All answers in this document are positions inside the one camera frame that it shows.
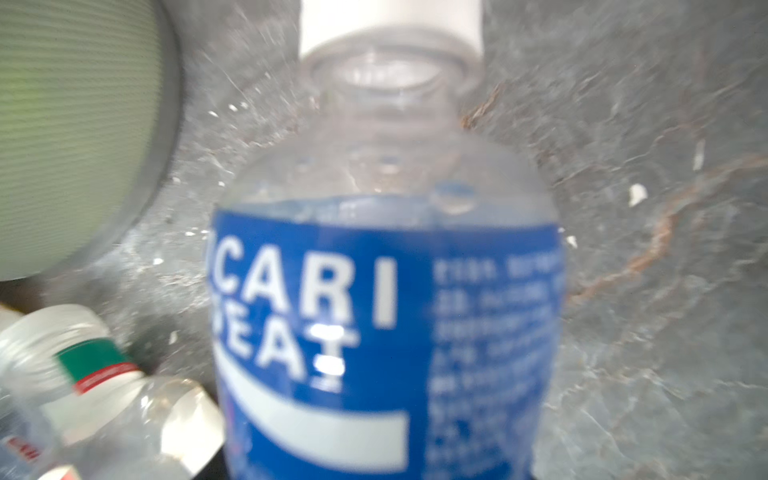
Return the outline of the small blue label bottle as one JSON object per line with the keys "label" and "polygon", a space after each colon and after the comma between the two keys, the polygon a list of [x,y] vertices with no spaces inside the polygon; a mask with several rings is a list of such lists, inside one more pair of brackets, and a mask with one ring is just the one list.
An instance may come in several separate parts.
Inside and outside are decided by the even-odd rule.
{"label": "small blue label bottle", "polygon": [[305,1],[314,127],[206,258],[234,479],[529,479],[565,293],[535,163],[462,129],[479,1]]}

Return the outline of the red label bottle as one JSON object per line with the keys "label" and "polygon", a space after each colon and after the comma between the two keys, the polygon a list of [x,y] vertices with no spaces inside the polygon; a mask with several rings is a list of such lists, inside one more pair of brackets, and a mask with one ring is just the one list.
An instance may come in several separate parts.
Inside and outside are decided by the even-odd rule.
{"label": "red label bottle", "polygon": [[80,479],[194,479],[224,445],[206,390],[145,373],[85,306],[3,306],[1,385]]}

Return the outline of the green lined trash bin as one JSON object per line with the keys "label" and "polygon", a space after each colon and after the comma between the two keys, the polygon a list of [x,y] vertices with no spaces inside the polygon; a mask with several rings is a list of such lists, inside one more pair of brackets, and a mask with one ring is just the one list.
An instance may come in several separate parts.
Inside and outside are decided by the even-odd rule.
{"label": "green lined trash bin", "polygon": [[180,127],[159,1],[1,5],[1,277],[101,255],[151,203]]}

